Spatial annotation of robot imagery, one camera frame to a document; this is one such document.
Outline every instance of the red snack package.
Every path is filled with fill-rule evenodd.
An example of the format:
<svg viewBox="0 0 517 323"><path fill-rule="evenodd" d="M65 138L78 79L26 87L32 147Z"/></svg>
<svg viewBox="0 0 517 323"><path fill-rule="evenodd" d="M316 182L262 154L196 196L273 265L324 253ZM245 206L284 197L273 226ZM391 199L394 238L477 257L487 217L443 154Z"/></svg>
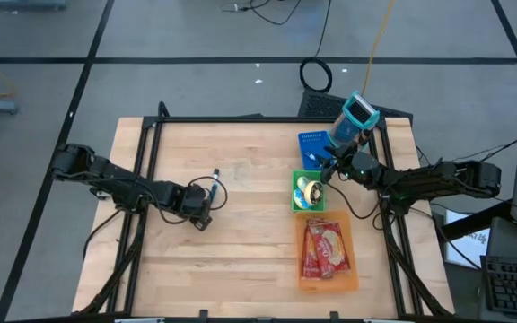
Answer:
<svg viewBox="0 0 517 323"><path fill-rule="evenodd" d="M335 271L350 269L338 223L317 223L311 226L320 265L320 276L330 278Z"/></svg>
<svg viewBox="0 0 517 323"><path fill-rule="evenodd" d="M319 260L314 246L310 225L321 223L321 219L307 220L306 228L304 228L304 244L302 246L302 277L303 278L320 278Z"/></svg>

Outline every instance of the keyboard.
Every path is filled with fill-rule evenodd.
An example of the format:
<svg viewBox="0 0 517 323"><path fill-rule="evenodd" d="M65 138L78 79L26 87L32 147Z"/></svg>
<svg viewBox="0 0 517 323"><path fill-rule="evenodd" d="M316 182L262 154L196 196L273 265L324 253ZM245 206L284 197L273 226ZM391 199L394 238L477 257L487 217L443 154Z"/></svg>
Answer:
<svg viewBox="0 0 517 323"><path fill-rule="evenodd" d="M517 258L482 257L490 310L517 313Z"/></svg>
<svg viewBox="0 0 517 323"><path fill-rule="evenodd" d="M345 98L304 90L304 93L302 94L301 107L298 110L298 117L336 118L342 113L342 106L345 105L345 103ZM380 111L381 116L386 118L408 118L410 120L410 125L412 125L413 116L411 113L384 108L376 104L373 104L372 107Z"/></svg>

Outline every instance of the orange container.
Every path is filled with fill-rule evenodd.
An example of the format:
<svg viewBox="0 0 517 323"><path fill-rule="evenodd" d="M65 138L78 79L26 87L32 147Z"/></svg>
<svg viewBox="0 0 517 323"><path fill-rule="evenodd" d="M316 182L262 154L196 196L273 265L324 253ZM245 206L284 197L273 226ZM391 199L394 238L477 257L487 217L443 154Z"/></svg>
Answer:
<svg viewBox="0 0 517 323"><path fill-rule="evenodd" d="M338 222L340 233L345 244L346 254L350 270L339 271L330 279L302 278L302 248L304 245L304 229L306 220L309 218L322 218ZM299 212L294 214L296 226L296 274L298 277L298 288L304 292L348 292L358 289L358 273L356 272L355 249L352 245L352 230L350 229L350 216L346 211L325 211L325 212Z"/></svg>

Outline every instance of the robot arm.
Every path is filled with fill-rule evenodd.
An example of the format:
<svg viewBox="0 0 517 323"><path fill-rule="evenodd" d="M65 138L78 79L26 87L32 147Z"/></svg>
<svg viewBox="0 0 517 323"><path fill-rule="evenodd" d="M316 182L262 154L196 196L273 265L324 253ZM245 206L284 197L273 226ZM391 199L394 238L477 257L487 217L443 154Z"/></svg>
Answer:
<svg viewBox="0 0 517 323"><path fill-rule="evenodd" d="M337 161L323 162L321 182L326 184L334 172L388 196L389 206L398 214L406 214L416 201L464 194L476 198L492 198L500 193L502 171L494 164L480 161L436 164L413 170L393 170L380 164L368 153L357 152L357 146L327 147Z"/></svg>
<svg viewBox="0 0 517 323"><path fill-rule="evenodd" d="M212 221L210 201L197 184L183 187L170 181L151 181L96 156L93 149L79 144L63 144L51 162L55 180L90 185L91 192L105 192L113 198L117 209L137 213L149 204L158 209L189 219L203 231Z"/></svg>

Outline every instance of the black stand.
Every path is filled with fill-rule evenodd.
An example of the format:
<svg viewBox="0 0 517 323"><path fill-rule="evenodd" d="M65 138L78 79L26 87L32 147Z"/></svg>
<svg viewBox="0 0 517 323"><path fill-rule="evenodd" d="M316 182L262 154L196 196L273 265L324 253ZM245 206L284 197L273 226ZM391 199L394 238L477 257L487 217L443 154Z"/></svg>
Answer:
<svg viewBox="0 0 517 323"><path fill-rule="evenodd" d="M496 217L513 221L513 218L510 215L511 209L512 199L509 199L506 202L488 207L486 210L465 217L462 220L446 224L442 227L442 232L448 240L456 240L467 234L489 228L492 224L492 219Z"/></svg>

